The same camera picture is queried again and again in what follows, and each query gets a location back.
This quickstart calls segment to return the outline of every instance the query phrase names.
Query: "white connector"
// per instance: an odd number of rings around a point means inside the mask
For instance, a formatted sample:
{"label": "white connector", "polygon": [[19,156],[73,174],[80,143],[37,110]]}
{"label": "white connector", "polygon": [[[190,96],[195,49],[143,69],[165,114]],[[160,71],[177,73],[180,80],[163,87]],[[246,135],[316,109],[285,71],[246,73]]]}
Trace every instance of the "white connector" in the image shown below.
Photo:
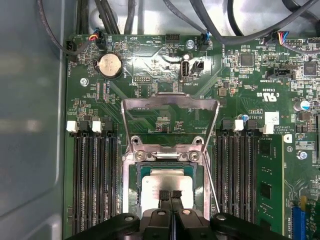
{"label": "white connector", "polygon": [[99,134],[102,132],[101,121],[92,121],[92,131]]}
{"label": "white connector", "polygon": [[70,133],[77,133],[78,132],[78,125],[77,121],[67,121],[66,122],[66,130]]}

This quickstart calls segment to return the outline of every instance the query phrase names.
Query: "usb port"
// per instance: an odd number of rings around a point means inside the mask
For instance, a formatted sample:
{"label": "usb port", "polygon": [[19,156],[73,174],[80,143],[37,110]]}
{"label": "usb port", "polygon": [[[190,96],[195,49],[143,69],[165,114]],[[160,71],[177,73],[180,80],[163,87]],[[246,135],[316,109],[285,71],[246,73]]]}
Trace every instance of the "usb port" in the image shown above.
{"label": "usb port", "polygon": [[188,61],[182,61],[180,70],[181,70],[181,77],[182,78],[189,77],[189,70],[190,70],[189,62]]}

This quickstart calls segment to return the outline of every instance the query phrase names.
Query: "motherboard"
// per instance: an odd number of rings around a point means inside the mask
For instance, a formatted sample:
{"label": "motherboard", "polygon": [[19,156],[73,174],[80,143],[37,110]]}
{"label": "motherboard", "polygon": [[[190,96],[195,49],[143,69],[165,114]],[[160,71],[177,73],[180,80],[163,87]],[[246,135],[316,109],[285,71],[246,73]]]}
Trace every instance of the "motherboard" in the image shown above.
{"label": "motherboard", "polygon": [[[320,38],[286,43],[320,48]],[[316,54],[267,38],[102,35],[67,65],[63,237],[122,212],[141,217],[169,189],[207,219],[220,209],[311,240],[319,133]]]}

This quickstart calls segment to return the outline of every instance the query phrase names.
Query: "internal usb port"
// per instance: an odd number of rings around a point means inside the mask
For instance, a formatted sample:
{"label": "internal usb port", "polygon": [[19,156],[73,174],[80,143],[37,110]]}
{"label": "internal usb port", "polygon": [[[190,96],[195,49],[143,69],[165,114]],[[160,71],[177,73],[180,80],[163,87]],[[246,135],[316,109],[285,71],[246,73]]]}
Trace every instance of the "internal usb port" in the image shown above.
{"label": "internal usb port", "polygon": [[182,61],[180,70],[181,70],[181,77],[182,78],[189,77],[189,70],[190,70],[189,62],[188,61]]}

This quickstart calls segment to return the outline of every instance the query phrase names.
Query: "green circuit board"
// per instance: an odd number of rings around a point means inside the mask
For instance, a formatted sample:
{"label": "green circuit board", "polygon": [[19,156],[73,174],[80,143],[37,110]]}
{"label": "green circuit board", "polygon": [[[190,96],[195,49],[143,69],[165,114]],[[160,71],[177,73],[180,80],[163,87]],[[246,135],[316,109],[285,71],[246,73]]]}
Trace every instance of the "green circuit board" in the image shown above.
{"label": "green circuit board", "polygon": [[[80,46],[87,39],[73,35],[69,44]],[[186,46],[188,40],[194,43],[192,49]],[[320,44],[318,40],[286,42],[307,49]],[[106,79],[97,70],[105,54],[121,60],[119,77]],[[187,77],[181,76],[182,61],[189,64]],[[93,42],[67,66],[66,122],[76,121],[79,131],[65,137],[63,237],[123,211],[141,215],[141,179],[152,168],[184,169],[198,189],[194,208],[204,210],[203,166],[177,162],[131,165],[128,207],[123,207],[128,143],[121,102],[173,92],[219,100],[208,153],[222,211],[298,239],[293,208],[300,208],[301,196],[310,201],[319,196],[319,74],[317,55],[300,55],[265,39],[224,46],[214,38],[203,45],[200,35],[106,35],[103,47]],[[81,79],[87,84],[81,85]],[[299,111],[302,101],[309,107]],[[205,110],[172,105],[127,115],[130,133],[144,144],[171,147],[204,137],[211,119]],[[244,115],[244,130],[234,131],[234,121]],[[93,121],[107,129],[102,140],[90,131]],[[263,134],[266,126],[272,126],[272,134]],[[297,157],[302,152],[305,159]]]}

